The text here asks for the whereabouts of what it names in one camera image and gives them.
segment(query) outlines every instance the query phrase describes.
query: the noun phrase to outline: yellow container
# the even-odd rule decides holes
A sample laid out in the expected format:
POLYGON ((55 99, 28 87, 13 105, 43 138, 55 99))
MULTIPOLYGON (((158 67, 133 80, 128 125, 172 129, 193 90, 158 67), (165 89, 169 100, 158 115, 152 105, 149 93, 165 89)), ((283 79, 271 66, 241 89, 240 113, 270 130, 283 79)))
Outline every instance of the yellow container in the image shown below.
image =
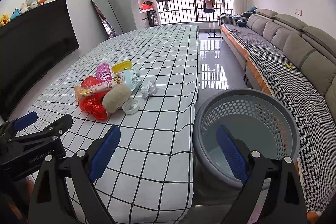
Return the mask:
POLYGON ((124 61, 124 62, 121 62, 117 65, 114 65, 112 68, 111 68, 111 71, 113 71, 113 73, 118 73, 118 72, 121 72, 125 69, 131 69, 132 68, 132 62, 131 60, 127 60, 127 61, 124 61))

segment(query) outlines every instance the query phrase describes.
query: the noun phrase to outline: wall outlet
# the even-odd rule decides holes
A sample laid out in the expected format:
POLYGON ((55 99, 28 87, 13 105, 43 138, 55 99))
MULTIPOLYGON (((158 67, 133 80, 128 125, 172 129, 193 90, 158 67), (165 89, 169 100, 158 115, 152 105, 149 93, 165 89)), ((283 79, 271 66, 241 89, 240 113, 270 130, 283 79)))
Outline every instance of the wall outlet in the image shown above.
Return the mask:
POLYGON ((299 15, 299 16, 302 16, 302 10, 300 9, 296 9, 295 10, 295 14, 299 15))

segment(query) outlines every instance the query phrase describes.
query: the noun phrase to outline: metal screw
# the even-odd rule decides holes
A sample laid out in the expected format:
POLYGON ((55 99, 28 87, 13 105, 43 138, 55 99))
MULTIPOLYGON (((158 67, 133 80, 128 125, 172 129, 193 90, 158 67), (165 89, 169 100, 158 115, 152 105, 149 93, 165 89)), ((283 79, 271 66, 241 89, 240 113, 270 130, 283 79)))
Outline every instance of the metal screw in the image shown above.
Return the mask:
POLYGON ((254 158, 259 158, 260 157, 260 153, 258 151, 255 151, 255 150, 251 152, 251 155, 254 158))
POLYGON ((292 162, 292 159, 288 156, 285 157, 285 162, 287 162, 288 164, 290 164, 292 162))
POLYGON ((45 161, 51 161, 52 158, 53 158, 52 155, 47 155, 47 156, 44 158, 44 160, 45 160, 45 161))
POLYGON ((85 155, 85 150, 78 150, 77 151, 77 153, 76 153, 76 155, 78 156, 78 157, 82 157, 82 156, 84 156, 85 155))

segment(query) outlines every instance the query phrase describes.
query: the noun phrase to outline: black tv screen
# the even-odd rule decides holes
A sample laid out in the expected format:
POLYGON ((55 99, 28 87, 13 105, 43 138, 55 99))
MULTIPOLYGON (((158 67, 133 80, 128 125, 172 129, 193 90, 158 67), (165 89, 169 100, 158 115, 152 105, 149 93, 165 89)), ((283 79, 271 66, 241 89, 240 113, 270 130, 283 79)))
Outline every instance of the black tv screen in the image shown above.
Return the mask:
POLYGON ((66 0, 36 7, 0 27, 2 119, 8 120, 28 90, 77 48, 66 0))

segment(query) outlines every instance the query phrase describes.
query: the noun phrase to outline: red bag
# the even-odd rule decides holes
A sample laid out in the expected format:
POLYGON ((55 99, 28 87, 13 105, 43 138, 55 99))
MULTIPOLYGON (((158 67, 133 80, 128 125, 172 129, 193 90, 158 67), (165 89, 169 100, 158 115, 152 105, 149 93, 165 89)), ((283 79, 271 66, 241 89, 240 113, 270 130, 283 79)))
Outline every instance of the red bag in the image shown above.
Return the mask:
MULTIPOLYGON (((87 77, 82 83, 81 86, 90 87, 92 85, 96 85, 101 83, 100 80, 93 76, 87 77)), ((79 100, 78 105, 81 110, 86 113, 91 114, 98 120, 107 119, 107 112, 103 108, 102 98, 108 91, 100 92, 95 95, 86 97, 82 100, 79 100)))

